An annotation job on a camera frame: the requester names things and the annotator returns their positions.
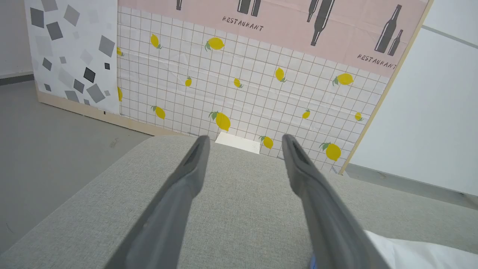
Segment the grey squares print partition panel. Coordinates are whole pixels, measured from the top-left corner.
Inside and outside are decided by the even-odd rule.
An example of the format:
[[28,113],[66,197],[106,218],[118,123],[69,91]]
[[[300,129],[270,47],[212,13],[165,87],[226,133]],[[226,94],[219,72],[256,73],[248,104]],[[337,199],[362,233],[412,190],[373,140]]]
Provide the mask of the grey squares print partition panel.
[[121,113],[118,0],[24,0],[41,92]]

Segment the white shirt with blue sleeves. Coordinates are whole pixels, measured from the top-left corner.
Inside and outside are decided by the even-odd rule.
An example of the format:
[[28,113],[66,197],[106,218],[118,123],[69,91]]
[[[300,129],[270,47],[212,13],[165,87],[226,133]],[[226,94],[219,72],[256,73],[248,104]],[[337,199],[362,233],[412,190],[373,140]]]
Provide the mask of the white shirt with blue sleeves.
[[478,269],[478,255],[452,247],[383,237],[362,228],[309,229],[310,269]]

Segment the lemon print partition panel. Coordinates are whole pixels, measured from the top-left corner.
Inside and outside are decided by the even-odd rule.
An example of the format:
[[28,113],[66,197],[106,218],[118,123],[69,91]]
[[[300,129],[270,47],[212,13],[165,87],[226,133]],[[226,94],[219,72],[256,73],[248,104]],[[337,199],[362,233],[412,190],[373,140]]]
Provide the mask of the lemon print partition panel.
[[212,140],[229,133],[278,158],[288,133],[319,169],[342,174],[433,1],[390,77],[118,6],[121,115]]

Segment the grey upholstered sofa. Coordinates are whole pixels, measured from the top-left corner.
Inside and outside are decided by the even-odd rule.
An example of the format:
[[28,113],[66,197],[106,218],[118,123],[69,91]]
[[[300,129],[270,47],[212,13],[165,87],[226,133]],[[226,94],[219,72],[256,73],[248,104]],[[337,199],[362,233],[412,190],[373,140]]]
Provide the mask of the grey upholstered sofa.
[[[194,141],[140,143],[0,255],[0,269],[103,269]],[[478,255],[478,210],[325,177],[366,231]],[[212,143],[178,269],[308,269],[312,251],[285,162]]]

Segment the white box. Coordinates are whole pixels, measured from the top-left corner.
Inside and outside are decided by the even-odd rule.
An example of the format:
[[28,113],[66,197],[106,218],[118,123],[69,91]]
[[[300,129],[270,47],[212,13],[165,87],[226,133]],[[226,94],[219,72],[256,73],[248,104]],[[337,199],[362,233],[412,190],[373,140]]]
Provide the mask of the white box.
[[249,140],[239,136],[234,136],[229,133],[220,132],[215,140],[215,143],[221,145],[228,145],[233,148],[242,149],[244,151],[260,154],[260,143],[257,141]]

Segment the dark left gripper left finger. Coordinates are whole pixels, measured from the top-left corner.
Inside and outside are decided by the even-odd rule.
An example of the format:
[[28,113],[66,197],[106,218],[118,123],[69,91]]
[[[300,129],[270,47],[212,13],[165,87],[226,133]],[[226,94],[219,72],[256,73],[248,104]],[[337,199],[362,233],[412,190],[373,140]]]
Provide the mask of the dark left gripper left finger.
[[198,137],[104,269],[177,269],[190,208],[204,184],[209,151],[210,138]]

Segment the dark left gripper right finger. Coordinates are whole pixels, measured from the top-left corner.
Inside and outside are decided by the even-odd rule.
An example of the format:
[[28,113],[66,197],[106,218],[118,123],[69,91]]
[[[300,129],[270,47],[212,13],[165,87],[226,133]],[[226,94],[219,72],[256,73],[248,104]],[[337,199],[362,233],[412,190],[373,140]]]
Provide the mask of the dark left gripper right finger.
[[391,269],[299,142],[282,136],[290,186],[301,199],[318,269]]

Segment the pink restaurant print poster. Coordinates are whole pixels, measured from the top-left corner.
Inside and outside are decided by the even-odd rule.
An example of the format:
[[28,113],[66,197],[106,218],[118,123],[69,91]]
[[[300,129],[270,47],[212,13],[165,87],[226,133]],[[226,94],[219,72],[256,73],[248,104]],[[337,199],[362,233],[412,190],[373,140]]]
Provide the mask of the pink restaurant print poster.
[[118,0],[390,77],[429,0]]

